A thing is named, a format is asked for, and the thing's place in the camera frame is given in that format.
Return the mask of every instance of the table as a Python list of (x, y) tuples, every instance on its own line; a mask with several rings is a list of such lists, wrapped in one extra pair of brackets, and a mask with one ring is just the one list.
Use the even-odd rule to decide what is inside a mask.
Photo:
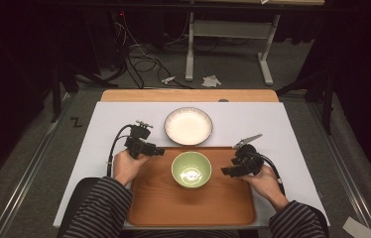
[[(54, 226), (60, 226), (71, 193), (81, 179), (105, 176), (107, 153), (116, 131), (123, 125), (134, 123), (134, 120), (142, 120), (143, 118), (137, 118), (139, 115), (152, 114), (151, 117), (143, 119), (154, 126), (148, 141), (159, 147), (177, 146), (161, 128), (163, 128), (166, 114), (183, 106), (198, 106), (213, 120), (213, 133), (200, 146), (232, 146), (239, 140), (256, 133), (264, 134), (263, 139), (252, 142), (252, 145), (261, 154), (274, 161), (284, 181), (287, 197), (314, 206), (325, 214), (284, 105), (279, 102), (274, 91), (262, 89), (115, 89), (105, 91), (101, 101), (95, 107)], [(123, 144), (119, 143), (115, 151), (123, 150), (123, 148)], [(254, 190), (253, 198), (258, 219), (250, 227), (267, 227), (269, 218), (275, 211), (270, 203)], [(124, 225), (126, 229), (137, 229), (128, 222)], [(242, 229), (243, 227), (222, 226), (222, 228)]]
[[(228, 3), (250, 3), (261, 4), (262, 0), (191, 0), (194, 2), (228, 2)], [(270, 0), (267, 4), (273, 5), (309, 5), (321, 6), (324, 0)], [(265, 40), (265, 47), (257, 54), (260, 68), (266, 85), (274, 84), (272, 75), (267, 65), (267, 56), (270, 46), (273, 43), (276, 29), (278, 28), (280, 15), (275, 15), (271, 23), (247, 23), (230, 21), (207, 21), (195, 20), (194, 13), (189, 16), (188, 25), (188, 51), (186, 56), (185, 80), (192, 81), (194, 68), (193, 42), (194, 36), (219, 37), (219, 38), (241, 38), (241, 39), (262, 39)]]

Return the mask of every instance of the person's right arm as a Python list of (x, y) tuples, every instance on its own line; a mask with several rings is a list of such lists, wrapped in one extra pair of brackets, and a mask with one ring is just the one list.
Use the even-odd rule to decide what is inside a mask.
[(318, 217), (307, 205), (297, 201), (289, 202), (282, 194), (270, 167), (263, 166), (256, 176), (244, 176), (241, 179), (248, 181), (275, 208), (276, 214), (269, 221), (274, 238), (326, 237)]

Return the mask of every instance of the white tabletop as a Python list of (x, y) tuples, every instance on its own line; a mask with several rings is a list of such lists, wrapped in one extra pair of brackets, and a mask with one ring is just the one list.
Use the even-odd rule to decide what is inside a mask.
[[(200, 144), (203, 147), (229, 147), (241, 139), (263, 134), (251, 144), (273, 161), (287, 198), (309, 204), (325, 215), (287, 112), (280, 102), (97, 102), (54, 226), (60, 227), (68, 201), (80, 180), (106, 176), (112, 142), (123, 126), (136, 124), (136, 120), (144, 121), (154, 127), (150, 128), (147, 142), (158, 147), (178, 146), (166, 135), (164, 122), (172, 111), (181, 107), (196, 107), (211, 118), (213, 131)], [(114, 154), (125, 149), (124, 142), (121, 139), (116, 144)], [(254, 190), (253, 197), (257, 220), (251, 226), (267, 227), (275, 210)]]

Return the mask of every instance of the wooden tray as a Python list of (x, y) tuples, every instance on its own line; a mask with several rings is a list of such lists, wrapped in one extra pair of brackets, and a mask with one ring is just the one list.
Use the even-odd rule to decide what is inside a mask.
[[(212, 165), (210, 180), (201, 188), (182, 188), (171, 174), (173, 160), (182, 152), (204, 154)], [(132, 182), (133, 204), (128, 221), (134, 226), (242, 226), (253, 223), (256, 212), (250, 185), (225, 176), (235, 150), (216, 147), (166, 148), (141, 168)]]

